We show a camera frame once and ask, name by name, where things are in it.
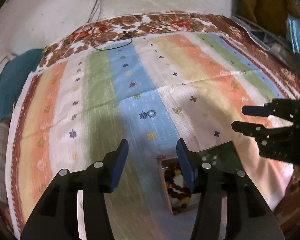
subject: red bead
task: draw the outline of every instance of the red bead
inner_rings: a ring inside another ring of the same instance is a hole
[[[185,194],[183,194],[183,193],[180,193],[180,194],[178,194],[178,199],[184,199],[186,197],[186,195]]]
[[[170,196],[174,193],[174,191],[173,191],[172,188],[168,188],[167,191],[168,191],[168,194],[169,194]]]

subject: metal screw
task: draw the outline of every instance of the metal screw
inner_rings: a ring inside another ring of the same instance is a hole
[[[66,169],[62,169],[61,171],[59,171],[59,175],[60,176],[64,176],[68,173],[68,171]]]
[[[95,168],[101,168],[103,166],[103,163],[102,162],[96,162],[94,163],[93,167]]]
[[[237,171],[237,175],[239,177],[244,177],[246,175],[246,173],[244,171]]]
[[[210,163],[202,163],[202,168],[204,169],[210,169],[211,168],[211,164]]]

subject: black cable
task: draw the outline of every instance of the black cable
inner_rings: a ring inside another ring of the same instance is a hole
[[[98,4],[98,6],[97,6],[95,12],[93,13],[93,15],[92,15],[92,17],[91,17],[91,19],[90,19],[90,22],[91,22],[91,23],[92,23],[92,20],[93,20],[93,18],[94,18],[94,16],[95,16],[96,12],[98,11],[99,5],[100,5],[100,10],[99,10],[99,15],[98,15],[98,18],[97,18],[96,22],[98,22],[99,19],[100,19],[101,10],[102,10],[102,8],[101,8],[101,7],[102,7],[102,0],[100,0],[100,3]]]
[[[93,6],[93,8],[92,8],[92,10],[91,10],[91,13],[90,13],[90,16],[89,16],[89,19],[88,19],[87,23],[89,23],[89,22],[91,21],[91,15],[92,15],[94,9],[95,9],[96,6],[97,6],[97,3],[98,3],[98,0],[96,0],[96,2],[94,3],[94,6]]]
[[[128,45],[130,45],[132,43],[132,37],[130,37],[130,42],[128,43],[128,44],[124,44],[124,45],[122,45],[122,46],[118,46],[118,47],[115,47],[115,48],[109,48],[109,49],[98,49],[98,48],[96,48],[95,46],[93,46],[92,45],[92,47],[94,47],[96,50],[99,50],[99,51],[106,51],[106,50],[111,50],[111,49],[119,49],[119,48],[123,48],[123,47],[125,47],[125,46],[128,46]]]
[[[124,34],[123,37],[118,38],[118,39],[116,39],[116,40],[111,40],[111,41],[119,41],[119,40],[122,40],[122,39],[124,39],[124,38],[127,38],[127,39],[130,39],[130,42],[129,42],[128,44],[124,44],[124,45],[122,45],[122,46],[118,46],[118,47],[110,48],[110,49],[98,49],[97,47],[95,47],[94,45],[92,45],[92,42],[91,42],[91,41],[92,41],[92,34],[91,34],[90,44],[91,44],[91,46],[92,46],[94,49],[99,50],[99,51],[106,51],[106,50],[111,50],[111,49],[119,49],[119,48],[123,48],[123,47],[128,46],[128,45],[130,45],[130,44],[132,43],[132,36],[131,36],[131,34],[134,33],[134,32],[136,32],[136,31],[138,31],[138,30],[141,28],[142,24],[143,24],[143,23],[141,23],[140,26],[139,26],[137,29],[133,30],[133,31],[130,31],[130,32],[123,31],[123,34]]]

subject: floral pattern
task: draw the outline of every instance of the floral pattern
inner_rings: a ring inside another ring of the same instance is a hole
[[[184,11],[169,11],[166,14],[154,12],[144,15],[126,15],[85,24],[60,42],[47,47],[39,64],[39,69],[49,67],[60,59],[65,59],[93,46],[117,39],[124,40],[127,32],[132,37],[141,37],[152,33],[179,31],[224,33],[236,41],[241,49],[265,65],[281,83],[289,84],[292,94],[294,94],[293,90],[300,94],[300,82],[297,75],[270,52],[260,49],[243,27],[224,16]]]

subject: red floral border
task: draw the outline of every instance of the red floral border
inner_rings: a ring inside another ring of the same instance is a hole
[[[22,212],[22,203],[20,199],[19,187],[18,187],[18,180],[19,180],[19,158],[20,158],[20,143],[22,140],[22,131],[25,124],[26,114],[29,110],[29,106],[32,101],[32,97],[36,91],[37,84],[40,80],[41,75],[36,75],[32,78],[30,87],[28,89],[26,98],[22,104],[18,125],[16,129],[16,135],[13,142],[12,147],[12,163],[11,163],[11,195],[12,195],[12,202],[13,202],[13,210],[16,215],[17,220],[17,227],[18,231],[21,233],[24,226],[25,221]]]

